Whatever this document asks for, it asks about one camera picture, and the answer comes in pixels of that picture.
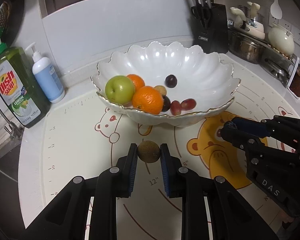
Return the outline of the person's right hand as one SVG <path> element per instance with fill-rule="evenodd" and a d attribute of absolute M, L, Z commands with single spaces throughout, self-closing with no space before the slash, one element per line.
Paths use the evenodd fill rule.
<path fill-rule="evenodd" d="M 279 239 L 300 239 L 300 217 L 292 222 L 282 222 L 281 236 Z"/>

